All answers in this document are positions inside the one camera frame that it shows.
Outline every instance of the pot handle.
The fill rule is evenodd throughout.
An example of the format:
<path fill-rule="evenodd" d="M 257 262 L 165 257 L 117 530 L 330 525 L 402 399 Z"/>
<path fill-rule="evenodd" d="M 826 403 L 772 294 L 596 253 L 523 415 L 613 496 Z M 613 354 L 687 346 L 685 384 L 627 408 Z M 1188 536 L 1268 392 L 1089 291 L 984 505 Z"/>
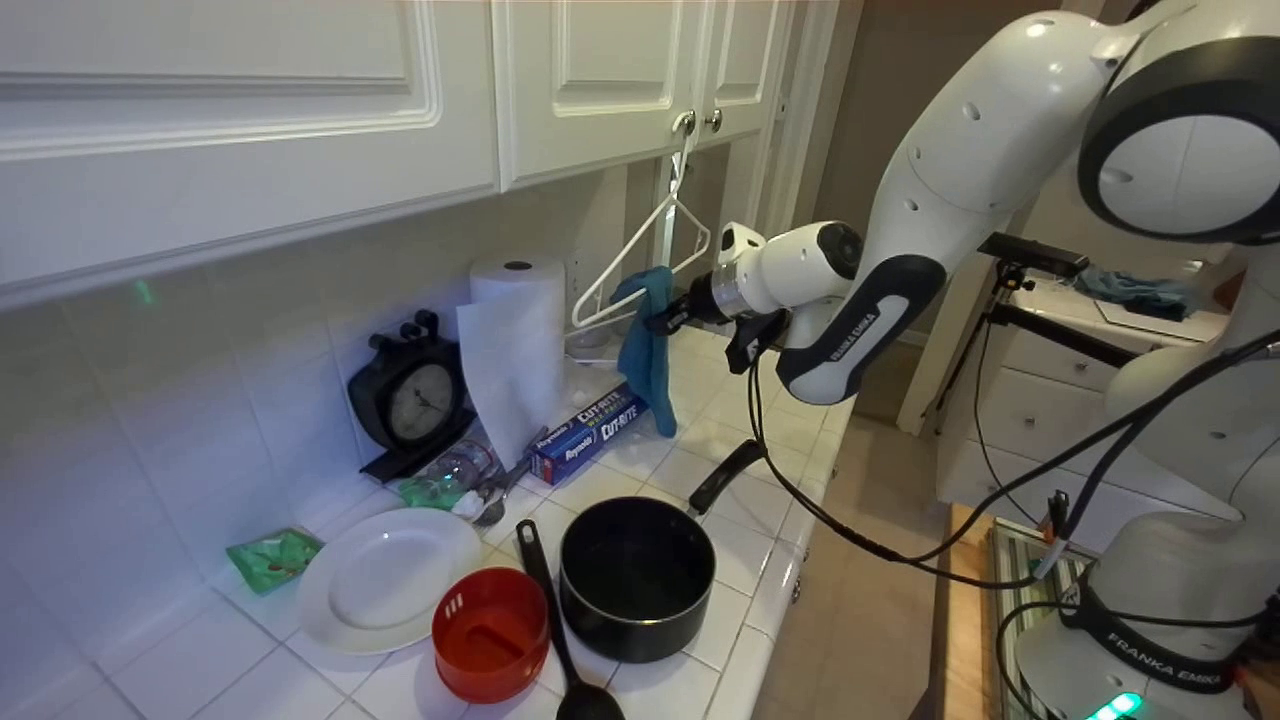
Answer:
<path fill-rule="evenodd" d="M 760 447 L 760 443 L 754 439 L 742 441 L 742 445 L 737 446 L 737 450 L 731 452 L 710 475 L 707 475 L 707 479 L 703 480 L 703 484 L 698 486 L 694 495 L 689 496 L 690 514 L 705 515 L 712 509 L 716 498 L 719 497 L 719 493 L 728 487 L 728 483 L 762 457 L 764 457 L 764 448 Z"/>

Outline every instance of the green package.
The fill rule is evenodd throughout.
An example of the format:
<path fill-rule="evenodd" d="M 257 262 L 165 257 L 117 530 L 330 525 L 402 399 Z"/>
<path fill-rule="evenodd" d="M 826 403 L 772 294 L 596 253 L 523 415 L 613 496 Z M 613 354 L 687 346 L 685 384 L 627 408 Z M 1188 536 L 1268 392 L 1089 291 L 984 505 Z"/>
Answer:
<path fill-rule="evenodd" d="M 250 589 L 266 594 L 301 575 L 324 543 L 285 528 L 265 538 L 227 548 L 227 557 L 241 571 Z"/>

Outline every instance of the white plate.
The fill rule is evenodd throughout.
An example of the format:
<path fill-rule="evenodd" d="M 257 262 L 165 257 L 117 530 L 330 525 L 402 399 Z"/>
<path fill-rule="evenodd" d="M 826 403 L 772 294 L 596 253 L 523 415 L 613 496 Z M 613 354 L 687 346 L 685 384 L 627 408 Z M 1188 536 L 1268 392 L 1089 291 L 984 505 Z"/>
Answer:
<path fill-rule="evenodd" d="M 302 574 L 302 632 L 347 655 L 411 646 L 431 634 L 435 605 L 480 555 L 471 525 L 443 510 L 374 515 L 326 544 Z"/>

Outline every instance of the white tile countertop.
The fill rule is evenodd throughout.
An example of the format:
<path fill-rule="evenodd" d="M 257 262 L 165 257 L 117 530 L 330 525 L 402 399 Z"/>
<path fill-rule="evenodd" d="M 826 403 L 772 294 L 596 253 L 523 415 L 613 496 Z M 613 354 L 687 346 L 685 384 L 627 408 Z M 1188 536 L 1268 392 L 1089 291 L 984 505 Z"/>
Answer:
<path fill-rule="evenodd" d="M 520 568 L 513 532 L 524 518 L 538 521 L 554 574 L 561 537 L 588 506 L 644 495 L 686 507 L 694 488 L 750 434 L 746 379 L 726 369 L 724 343 L 726 338 L 696 329 L 672 337 L 677 437 L 658 437 L 652 415 L 645 415 L 559 486 L 552 488 L 526 475 L 513 488 L 503 520 L 480 536 L 485 565 Z M 767 354 L 760 374 L 769 450 L 783 473 L 820 498 L 852 402 L 829 409 L 797 402 L 782 392 L 773 373 L 776 360 L 776 354 Z M 366 498 L 314 532 L 332 541 L 360 520 L 399 506 L 396 493 L 371 487 Z M 590 652 L 568 633 L 581 675 L 607 685 L 628 720 L 748 720 L 755 706 L 813 518 L 756 462 L 733 480 L 701 523 L 716 546 L 716 584 L 701 632 L 681 653 L 646 665 L 618 664 Z M 468 706 L 440 683 L 430 639 L 365 657 L 314 644 L 298 630 L 297 585 L 257 597 L 238 578 L 227 583 L 193 620 L 59 717 L 136 720 L 134 710 L 146 720 L 554 717 L 564 692 L 554 657 L 548 657 L 538 682 L 520 696 Z"/>

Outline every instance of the clock face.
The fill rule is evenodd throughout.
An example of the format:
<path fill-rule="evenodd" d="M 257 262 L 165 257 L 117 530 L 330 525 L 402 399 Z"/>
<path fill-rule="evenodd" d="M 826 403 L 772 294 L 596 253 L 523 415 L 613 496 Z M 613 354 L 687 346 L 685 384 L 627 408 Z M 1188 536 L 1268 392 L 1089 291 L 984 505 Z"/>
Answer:
<path fill-rule="evenodd" d="M 392 392 L 388 424 L 401 441 L 422 439 L 453 414 L 453 378 L 443 365 L 417 368 Z"/>

